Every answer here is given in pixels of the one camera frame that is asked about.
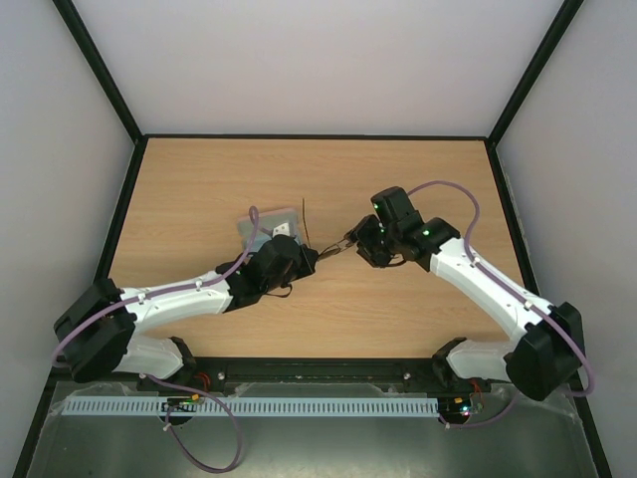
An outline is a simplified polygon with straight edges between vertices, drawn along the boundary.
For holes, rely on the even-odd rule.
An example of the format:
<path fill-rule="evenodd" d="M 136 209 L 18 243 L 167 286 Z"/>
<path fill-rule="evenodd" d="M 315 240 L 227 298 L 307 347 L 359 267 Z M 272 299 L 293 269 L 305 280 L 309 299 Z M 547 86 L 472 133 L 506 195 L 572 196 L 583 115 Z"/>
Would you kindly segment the black aviator sunglasses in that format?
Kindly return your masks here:
<path fill-rule="evenodd" d="M 324 247 L 322 250 L 316 250 L 313 246 L 312 246 L 312 242 L 311 242 L 311 237 L 310 237 L 310 231 L 309 231 L 309 227 L 308 227 L 308 220 L 307 220 L 307 203 L 306 203 L 306 199 L 303 197 L 302 198 L 302 212 L 301 212 L 301 217 L 302 217 L 302 224 L 303 224 L 303 232 L 304 232 L 304 237 L 305 237 L 305 245 L 308 249 L 310 250 L 314 250 L 315 252 L 318 253 L 318 258 L 317 261 L 321 261 L 321 260 L 325 260 L 327 258 L 333 257 L 335 255 L 338 255 L 344 251 L 346 251 L 347 249 L 341 249 L 340 248 L 340 240 Z"/>

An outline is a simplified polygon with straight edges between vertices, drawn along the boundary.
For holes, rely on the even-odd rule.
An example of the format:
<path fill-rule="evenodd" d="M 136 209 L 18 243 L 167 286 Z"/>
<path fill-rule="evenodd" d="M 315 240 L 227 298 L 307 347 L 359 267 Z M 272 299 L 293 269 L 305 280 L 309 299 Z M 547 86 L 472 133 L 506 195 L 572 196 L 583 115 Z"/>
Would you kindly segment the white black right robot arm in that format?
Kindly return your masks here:
<path fill-rule="evenodd" d="M 505 332 L 503 342 L 456 338 L 433 356 L 434 377 L 453 390 L 469 378 L 512 383 L 526 397 L 547 398 L 579 369 L 589 369 L 581 315 L 533 294 L 484 260 L 446 221 L 382 224 L 364 217 L 344 236 L 375 268 L 399 255 L 460 290 Z"/>

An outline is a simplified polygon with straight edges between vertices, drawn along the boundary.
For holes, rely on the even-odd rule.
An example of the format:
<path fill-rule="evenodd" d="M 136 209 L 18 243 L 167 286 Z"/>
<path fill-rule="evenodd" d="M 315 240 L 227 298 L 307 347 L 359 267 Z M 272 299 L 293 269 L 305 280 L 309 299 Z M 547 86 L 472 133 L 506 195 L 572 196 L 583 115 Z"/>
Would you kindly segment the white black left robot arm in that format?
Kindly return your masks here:
<path fill-rule="evenodd" d="M 317 250 L 277 235 L 255 252 L 245 251 L 234 262 L 181 282 L 119 288 L 110 278 L 99 279 L 56 320 L 53 364 L 78 383 L 112 372 L 171 378 L 190 366 L 192 355 L 184 340 L 153 339 L 149 331 L 254 306 L 274 290 L 312 275 L 318 258 Z"/>

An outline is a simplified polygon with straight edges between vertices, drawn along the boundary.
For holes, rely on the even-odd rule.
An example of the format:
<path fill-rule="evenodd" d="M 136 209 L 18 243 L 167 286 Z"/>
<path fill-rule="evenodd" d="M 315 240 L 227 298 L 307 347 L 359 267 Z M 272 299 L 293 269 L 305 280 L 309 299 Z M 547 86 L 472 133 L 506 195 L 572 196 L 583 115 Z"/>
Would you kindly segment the grey metal front plate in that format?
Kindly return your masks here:
<path fill-rule="evenodd" d="M 156 416 L 66 416 L 60 385 L 31 477 L 593 477 L 579 419 L 504 394 L 487 426 L 434 418 L 197 416 L 171 436 Z"/>

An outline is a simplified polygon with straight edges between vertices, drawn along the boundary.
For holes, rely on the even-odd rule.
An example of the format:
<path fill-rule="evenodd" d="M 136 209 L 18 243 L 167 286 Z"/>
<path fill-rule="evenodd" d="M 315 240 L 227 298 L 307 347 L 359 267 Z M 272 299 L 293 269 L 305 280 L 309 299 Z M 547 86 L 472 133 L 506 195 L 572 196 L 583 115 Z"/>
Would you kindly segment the black front mounting rail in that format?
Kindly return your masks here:
<path fill-rule="evenodd" d="M 225 395 L 243 383 L 372 384 L 383 390 L 423 392 L 434 397 L 464 396 L 492 389 L 508 377 L 483 378 L 471 371 L 461 378 L 433 358 L 194 358 L 166 379 L 171 384 L 202 386 Z"/>

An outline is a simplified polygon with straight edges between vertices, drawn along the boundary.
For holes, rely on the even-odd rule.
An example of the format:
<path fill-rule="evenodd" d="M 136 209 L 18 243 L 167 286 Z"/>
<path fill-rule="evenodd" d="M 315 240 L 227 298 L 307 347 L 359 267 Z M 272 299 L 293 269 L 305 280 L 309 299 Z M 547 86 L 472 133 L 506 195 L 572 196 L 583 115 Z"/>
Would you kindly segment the black right corner frame post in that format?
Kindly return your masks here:
<path fill-rule="evenodd" d="M 583 0 L 564 0 L 561 2 L 487 138 L 488 149 L 495 149 L 504 138 L 583 3 Z"/>

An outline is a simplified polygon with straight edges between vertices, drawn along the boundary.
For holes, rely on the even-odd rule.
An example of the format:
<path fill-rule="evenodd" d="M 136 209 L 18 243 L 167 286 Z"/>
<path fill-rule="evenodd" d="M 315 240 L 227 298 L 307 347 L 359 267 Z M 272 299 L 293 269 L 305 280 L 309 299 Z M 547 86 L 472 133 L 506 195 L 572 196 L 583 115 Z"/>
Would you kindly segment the black corner frame post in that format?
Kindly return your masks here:
<path fill-rule="evenodd" d="M 53 0 L 53 4 L 127 135 L 133 143 L 141 142 L 144 134 L 133 117 L 75 3 L 71 0 Z"/>
<path fill-rule="evenodd" d="M 488 149 L 495 149 L 504 138 L 583 3 L 583 0 L 564 0 L 561 2 L 487 138 Z"/>

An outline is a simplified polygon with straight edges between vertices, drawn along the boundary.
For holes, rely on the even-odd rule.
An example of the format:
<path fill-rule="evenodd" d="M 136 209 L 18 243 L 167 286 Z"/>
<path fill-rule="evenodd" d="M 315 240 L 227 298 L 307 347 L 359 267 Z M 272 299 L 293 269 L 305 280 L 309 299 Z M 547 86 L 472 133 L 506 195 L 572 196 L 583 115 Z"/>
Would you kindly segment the black left corner frame post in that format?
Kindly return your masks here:
<path fill-rule="evenodd" d="M 53 4 L 127 135 L 133 143 L 141 142 L 144 134 L 133 117 L 75 3 L 71 0 L 53 0 Z"/>

